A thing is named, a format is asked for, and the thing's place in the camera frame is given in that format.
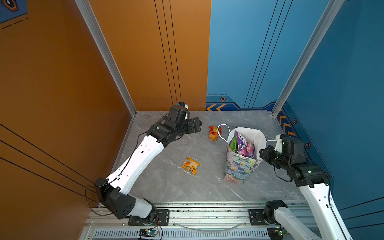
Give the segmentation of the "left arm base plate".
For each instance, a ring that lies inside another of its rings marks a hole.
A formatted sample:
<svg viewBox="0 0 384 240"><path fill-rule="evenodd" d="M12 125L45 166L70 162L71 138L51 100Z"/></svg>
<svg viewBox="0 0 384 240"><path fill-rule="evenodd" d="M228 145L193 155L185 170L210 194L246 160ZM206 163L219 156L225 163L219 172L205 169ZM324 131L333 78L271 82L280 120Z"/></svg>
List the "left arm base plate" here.
<svg viewBox="0 0 384 240"><path fill-rule="evenodd" d="M139 217L130 217L129 226L168 226L170 219L170 210L160 209L156 210L155 218L152 221L147 221Z"/></svg>

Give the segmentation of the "green circuit board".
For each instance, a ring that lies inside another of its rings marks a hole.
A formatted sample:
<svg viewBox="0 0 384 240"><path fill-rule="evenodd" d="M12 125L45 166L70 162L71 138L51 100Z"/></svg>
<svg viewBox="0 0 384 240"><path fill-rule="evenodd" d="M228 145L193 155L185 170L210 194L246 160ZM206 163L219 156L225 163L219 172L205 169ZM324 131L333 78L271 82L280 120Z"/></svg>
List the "green circuit board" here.
<svg viewBox="0 0 384 240"><path fill-rule="evenodd" d="M150 228L150 229L140 229L139 230L139 239L155 239L156 237L160 237L158 229Z"/></svg>
<svg viewBox="0 0 384 240"><path fill-rule="evenodd" d="M273 229L268 228L268 236L270 240L283 240L284 239L284 233L281 229Z"/></svg>

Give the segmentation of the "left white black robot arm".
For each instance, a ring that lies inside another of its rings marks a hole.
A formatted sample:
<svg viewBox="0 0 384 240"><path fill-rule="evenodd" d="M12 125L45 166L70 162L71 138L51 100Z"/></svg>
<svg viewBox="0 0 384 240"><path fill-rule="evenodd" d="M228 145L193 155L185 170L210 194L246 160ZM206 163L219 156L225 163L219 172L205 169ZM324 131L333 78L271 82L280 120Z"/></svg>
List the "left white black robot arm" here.
<svg viewBox="0 0 384 240"><path fill-rule="evenodd" d="M128 159L107 178L98 178L94 187L101 204L117 219L138 217L152 223L156 207L150 201L130 195L130 191L144 169L171 142L184 135L199 133L202 122L190 118L189 107L184 102L173 105L168 114L151 125L141 142Z"/></svg>

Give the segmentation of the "small orange cracker pack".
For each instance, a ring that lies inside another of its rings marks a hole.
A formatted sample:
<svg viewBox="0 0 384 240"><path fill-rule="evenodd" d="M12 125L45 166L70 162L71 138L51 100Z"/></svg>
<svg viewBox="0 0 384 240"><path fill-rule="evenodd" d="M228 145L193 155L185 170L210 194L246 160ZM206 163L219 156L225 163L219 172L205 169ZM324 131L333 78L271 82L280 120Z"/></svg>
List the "small orange cracker pack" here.
<svg viewBox="0 0 384 240"><path fill-rule="evenodd" d="M218 139L219 135L217 133L209 133L209 139L212 141L216 141Z"/></svg>

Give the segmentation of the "left aluminium corner post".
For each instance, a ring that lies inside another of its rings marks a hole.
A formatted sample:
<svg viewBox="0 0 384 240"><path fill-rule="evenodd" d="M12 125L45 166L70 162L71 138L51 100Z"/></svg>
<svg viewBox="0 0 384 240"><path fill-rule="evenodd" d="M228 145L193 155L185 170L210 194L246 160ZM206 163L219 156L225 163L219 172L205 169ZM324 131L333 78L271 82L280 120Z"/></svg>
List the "left aluminium corner post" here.
<svg viewBox="0 0 384 240"><path fill-rule="evenodd" d="M110 74L131 114L132 117L137 115L137 110L134 105L134 102L131 98L131 95L127 89L127 86L124 82L124 79L121 75L121 72L118 68L118 65L113 57L113 54L110 50L110 47L107 43L107 40L103 34L103 31L98 23L96 15L92 9L92 6L89 1L86 0L75 0L78 9L81 12L81 15L99 49L100 54L103 57L103 60L110 71Z"/></svg>

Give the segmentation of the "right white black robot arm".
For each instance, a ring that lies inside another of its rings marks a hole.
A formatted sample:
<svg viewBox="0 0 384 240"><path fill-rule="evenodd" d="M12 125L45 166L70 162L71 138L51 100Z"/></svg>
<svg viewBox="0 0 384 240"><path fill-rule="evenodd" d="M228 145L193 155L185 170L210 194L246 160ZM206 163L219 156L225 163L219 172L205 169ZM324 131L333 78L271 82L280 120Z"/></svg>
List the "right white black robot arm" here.
<svg viewBox="0 0 384 240"><path fill-rule="evenodd" d="M273 146L259 151L260 157L275 169L283 169L305 197L320 231L320 236L304 225L283 201L269 201L264 218L268 224L279 224L296 240L351 240L331 194L331 184L322 168L308 163L304 154L278 152Z"/></svg>

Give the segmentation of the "small orange yellow snack pack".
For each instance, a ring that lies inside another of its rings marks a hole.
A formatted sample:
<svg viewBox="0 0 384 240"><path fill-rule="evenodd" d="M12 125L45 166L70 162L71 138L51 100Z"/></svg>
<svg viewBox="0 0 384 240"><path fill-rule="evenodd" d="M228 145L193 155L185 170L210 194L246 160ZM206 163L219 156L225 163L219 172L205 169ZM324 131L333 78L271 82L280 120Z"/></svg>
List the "small orange yellow snack pack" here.
<svg viewBox="0 0 384 240"><path fill-rule="evenodd" d="M192 158L190 157L187 157L186 160L183 162L183 164L181 165L181 167L188 171L189 173L193 174L193 175L196 175L197 173L197 170L198 168L201 166L200 163L198 163L197 161L193 160Z"/></svg>

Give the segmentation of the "small red snack pack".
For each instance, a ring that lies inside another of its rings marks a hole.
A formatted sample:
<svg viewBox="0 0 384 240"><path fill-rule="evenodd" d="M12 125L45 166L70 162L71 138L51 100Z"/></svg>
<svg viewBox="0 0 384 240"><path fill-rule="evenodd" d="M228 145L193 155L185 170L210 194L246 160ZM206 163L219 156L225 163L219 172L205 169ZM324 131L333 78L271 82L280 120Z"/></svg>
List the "small red snack pack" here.
<svg viewBox="0 0 384 240"><path fill-rule="evenodd" d="M218 135L222 134L221 127L209 126L209 129L210 129L210 131L209 131L210 135L218 136Z"/></svg>

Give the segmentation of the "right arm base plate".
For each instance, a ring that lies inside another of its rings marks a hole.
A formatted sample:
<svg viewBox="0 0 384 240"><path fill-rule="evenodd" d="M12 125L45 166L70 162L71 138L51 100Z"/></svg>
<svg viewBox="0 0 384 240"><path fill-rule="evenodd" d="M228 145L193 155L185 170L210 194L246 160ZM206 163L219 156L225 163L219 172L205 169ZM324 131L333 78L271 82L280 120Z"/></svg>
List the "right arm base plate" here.
<svg viewBox="0 0 384 240"><path fill-rule="evenodd" d="M249 209L249 219L252 226L274 225L271 211L262 209Z"/></svg>

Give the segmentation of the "colourful white paper bag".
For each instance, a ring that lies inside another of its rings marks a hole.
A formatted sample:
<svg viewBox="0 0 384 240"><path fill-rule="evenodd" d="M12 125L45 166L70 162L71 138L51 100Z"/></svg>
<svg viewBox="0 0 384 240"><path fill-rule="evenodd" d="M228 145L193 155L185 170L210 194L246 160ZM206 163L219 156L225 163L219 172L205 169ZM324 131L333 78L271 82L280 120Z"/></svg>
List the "colourful white paper bag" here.
<svg viewBox="0 0 384 240"><path fill-rule="evenodd" d="M219 137L227 144L226 147L226 165L225 165L225 180L236 184L243 184L252 173L263 162L260 158L259 150L265 149L267 143L273 140L267 140L264 133L257 129L237 127L230 129L226 124L221 124L222 134ZM255 158L247 158L229 150L229 142L235 135L235 132L243 135L255 148Z"/></svg>

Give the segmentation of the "right green circuit board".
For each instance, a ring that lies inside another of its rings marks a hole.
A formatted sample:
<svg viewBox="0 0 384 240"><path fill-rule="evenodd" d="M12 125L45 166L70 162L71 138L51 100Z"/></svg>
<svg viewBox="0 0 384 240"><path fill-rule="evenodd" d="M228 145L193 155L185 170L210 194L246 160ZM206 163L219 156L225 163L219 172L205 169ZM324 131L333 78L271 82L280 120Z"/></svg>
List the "right green circuit board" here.
<svg viewBox="0 0 384 240"><path fill-rule="evenodd" d="M284 239L284 233L281 229L273 229L268 228L268 236L270 240L283 240Z"/></svg>

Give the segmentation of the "green Lays chips bag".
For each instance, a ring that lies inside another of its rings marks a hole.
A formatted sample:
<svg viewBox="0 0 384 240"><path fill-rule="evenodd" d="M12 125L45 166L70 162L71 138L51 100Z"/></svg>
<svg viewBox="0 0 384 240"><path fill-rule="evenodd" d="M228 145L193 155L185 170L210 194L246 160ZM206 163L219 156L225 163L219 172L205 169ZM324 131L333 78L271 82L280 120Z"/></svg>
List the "green Lays chips bag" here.
<svg viewBox="0 0 384 240"><path fill-rule="evenodd" d="M229 142L229 150L236 153L237 149L238 149L238 140L237 140L237 137L234 136L232 140Z"/></svg>

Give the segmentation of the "right aluminium corner post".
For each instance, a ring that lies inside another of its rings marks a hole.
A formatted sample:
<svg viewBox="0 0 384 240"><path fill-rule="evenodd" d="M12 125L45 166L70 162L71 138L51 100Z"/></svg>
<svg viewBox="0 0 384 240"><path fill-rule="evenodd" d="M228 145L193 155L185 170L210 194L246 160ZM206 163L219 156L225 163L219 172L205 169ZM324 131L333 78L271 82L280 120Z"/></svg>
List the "right aluminium corner post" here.
<svg viewBox="0 0 384 240"><path fill-rule="evenodd" d="M279 95L278 100L276 101L276 104L272 110L273 117L276 118L280 110L283 108L284 103L287 101L288 97L293 91L295 85L303 74L305 68L310 62L313 54L317 50L319 44L327 33L329 27L331 26L344 2L344 0L331 0L328 2L298 62L296 63L281 94Z"/></svg>

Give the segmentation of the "aluminium rail frame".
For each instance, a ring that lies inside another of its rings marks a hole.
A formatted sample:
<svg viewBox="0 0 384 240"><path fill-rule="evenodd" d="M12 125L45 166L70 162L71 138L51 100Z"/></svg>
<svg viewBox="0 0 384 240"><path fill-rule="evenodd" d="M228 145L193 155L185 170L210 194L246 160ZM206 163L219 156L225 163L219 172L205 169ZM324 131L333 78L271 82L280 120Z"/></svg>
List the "aluminium rail frame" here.
<svg viewBox="0 0 384 240"><path fill-rule="evenodd" d="M316 236L320 231L306 201L287 201L292 213ZM160 237L150 240L270 240L268 228L281 229L284 240L295 240L281 225L252 226L249 209L265 209L265 201L172 202L157 204L157 210L170 210L168 226L129 226L129 218L112 216L106 208L90 213L81 240L139 239L140 229L158 229Z"/></svg>

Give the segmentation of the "purple small snack bag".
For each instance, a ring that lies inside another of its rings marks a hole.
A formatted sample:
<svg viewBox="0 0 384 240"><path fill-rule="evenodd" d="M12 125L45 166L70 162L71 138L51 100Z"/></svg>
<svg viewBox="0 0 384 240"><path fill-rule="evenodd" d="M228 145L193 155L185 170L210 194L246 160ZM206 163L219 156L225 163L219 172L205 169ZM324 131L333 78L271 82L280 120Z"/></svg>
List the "purple small snack bag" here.
<svg viewBox="0 0 384 240"><path fill-rule="evenodd" d="M241 156L254 159L255 158L255 148L243 135L238 132L235 132L234 135L236 139L236 148L235 152Z"/></svg>

